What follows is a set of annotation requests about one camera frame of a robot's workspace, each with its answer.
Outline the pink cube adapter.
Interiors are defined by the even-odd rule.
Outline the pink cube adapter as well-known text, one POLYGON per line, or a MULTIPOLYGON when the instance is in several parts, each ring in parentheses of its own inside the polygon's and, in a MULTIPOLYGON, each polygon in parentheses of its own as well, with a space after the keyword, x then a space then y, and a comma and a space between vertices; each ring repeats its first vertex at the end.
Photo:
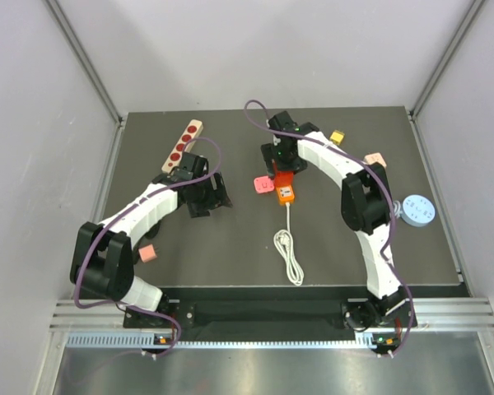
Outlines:
POLYGON ((372 165, 374 163, 379 163, 381 164, 383 167, 386 167, 386 162, 384 160, 384 157, 379 153, 379 152, 376 152, 376 153, 370 153, 368 155, 366 155, 364 157, 364 161, 368 164, 368 165, 372 165))

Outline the red plug adapter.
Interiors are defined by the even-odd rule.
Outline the red plug adapter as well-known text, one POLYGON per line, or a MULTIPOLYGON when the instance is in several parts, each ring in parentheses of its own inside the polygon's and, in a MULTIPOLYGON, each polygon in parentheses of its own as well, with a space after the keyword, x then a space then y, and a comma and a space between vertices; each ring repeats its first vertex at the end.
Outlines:
POLYGON ((277 168, 277 163, 272 161, 273 172, 269 175, 269 178, 273 181, 275 188, 283 188, 291 186, 294 178, 293 171, 283 171, 277 168))

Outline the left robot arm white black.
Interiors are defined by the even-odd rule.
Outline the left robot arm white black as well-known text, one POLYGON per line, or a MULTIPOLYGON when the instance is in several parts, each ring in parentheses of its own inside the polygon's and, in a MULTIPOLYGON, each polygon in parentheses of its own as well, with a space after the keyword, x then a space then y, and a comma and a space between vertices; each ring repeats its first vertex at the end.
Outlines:
POLYGON ((182 206, 192 218, 232 207, 221 173, 211 172, 203 156, 183 154, 171 172, 156 176, 119 213, 79 228, 70 270, 76 290, 141 309, 152 326, 165 324, 170 306, 163 292, 137 277, 134 265, 142 240, 155 237, 163 218, 182 206))

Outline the blue round power socket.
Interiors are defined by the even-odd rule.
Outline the blue round power socket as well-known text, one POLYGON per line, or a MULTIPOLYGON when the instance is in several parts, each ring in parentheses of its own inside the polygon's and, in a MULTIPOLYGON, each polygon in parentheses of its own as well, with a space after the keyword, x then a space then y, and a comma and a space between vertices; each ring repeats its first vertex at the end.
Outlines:
POLYGON ((411 226, 424 227, 435 219, 436 209, 428 198, 413 194, 402 201, 400 217, 411 226))

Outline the pink square adapter plug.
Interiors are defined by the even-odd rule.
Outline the pink square adapter plug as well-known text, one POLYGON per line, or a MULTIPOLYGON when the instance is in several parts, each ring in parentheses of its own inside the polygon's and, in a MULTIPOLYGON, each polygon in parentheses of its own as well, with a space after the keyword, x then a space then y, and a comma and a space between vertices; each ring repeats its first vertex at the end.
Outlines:
POLYGON ((254 179, 254 190, 257 194, 270 193, 274 189, 274 183, 267 175, 254 179))

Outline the salmon pink plug adapter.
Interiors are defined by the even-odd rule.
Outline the salmon pink plug adapter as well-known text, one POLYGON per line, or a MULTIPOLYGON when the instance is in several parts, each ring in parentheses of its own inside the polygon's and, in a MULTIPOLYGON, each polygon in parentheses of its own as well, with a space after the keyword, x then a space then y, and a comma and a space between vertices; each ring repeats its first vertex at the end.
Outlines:
POLYGON ((146 245, 144 247, 141 247, 138 250, 138 255, 139 258, 144 262, 144 263, 149 263, 150 261, 153 261, 154 259, 157 258, 157 252, 155 247, 152 244, 146 245))

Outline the beige red power strip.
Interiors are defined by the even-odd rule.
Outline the beige red power strip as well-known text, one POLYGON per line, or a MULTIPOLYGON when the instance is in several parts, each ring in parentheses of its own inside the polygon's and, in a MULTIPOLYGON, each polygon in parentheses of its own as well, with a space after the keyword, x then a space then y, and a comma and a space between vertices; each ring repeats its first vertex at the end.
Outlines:
POLYGON ((170 173, 181 162, 184 153, 189 153, 192 150, 193 139, 198 137, 203 131, 203 122, 197 119, 192 119, 186 126, 174 148, 171 150, 165 160, 161 171, 170 173))

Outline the orange power strip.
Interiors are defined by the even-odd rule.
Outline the orange power strip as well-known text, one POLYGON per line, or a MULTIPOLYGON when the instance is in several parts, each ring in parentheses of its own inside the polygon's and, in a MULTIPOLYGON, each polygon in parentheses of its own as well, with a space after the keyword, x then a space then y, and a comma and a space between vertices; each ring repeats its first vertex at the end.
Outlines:
POLYGON ((275 192, 281 206, 289 206, 295 201, 295 194, 290 184, 275 187, 275 192))

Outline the yellow cube charger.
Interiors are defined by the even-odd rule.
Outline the yellow cube charger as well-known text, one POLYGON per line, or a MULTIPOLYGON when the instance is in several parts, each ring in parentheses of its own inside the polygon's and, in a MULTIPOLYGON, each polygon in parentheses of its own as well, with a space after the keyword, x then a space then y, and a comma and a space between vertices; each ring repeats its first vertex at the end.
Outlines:
POLYGON ((329 140, 330 140, 333 144, 335 144, 335 145, 337 145, 337 146, 340 146, 340 145, 342 144, 342 142, 343 142, 344 138, 345 138, 345 133, 344 133, 344 132, 339 131, 339 130, 334 130, 334 131, 331 133, 329 140))

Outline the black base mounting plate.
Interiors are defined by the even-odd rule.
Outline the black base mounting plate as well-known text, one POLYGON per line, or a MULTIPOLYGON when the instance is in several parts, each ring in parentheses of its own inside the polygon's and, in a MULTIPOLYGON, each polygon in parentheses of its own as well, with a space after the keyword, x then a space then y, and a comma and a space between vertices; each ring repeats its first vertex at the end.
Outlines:
POLYGON ((186 331, 213 324, 304 324, 335 330, 407 327, 408 302, 387 312, 371 300, 171 300, 158 311, 178 319, 186 331))

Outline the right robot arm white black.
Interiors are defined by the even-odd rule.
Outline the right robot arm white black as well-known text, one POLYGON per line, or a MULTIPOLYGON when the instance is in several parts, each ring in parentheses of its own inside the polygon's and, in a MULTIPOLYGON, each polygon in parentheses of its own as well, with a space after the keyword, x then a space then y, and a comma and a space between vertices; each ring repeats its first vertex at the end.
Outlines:
POLYGON ((363 332, 394 321, 402 309, 412 308, 412 294, 394 267, 391 241, 396 219, 386 168, 347 154, 312 123, 298 124, 287 111, 267 119, 265 130, 273 135, 261 146, 268 177, 281 203, 291 203, 296 174, 313 165, 341 191, 341 216, 361 246, 366 268, 366 301, 346 307, 346 325, 363 332))

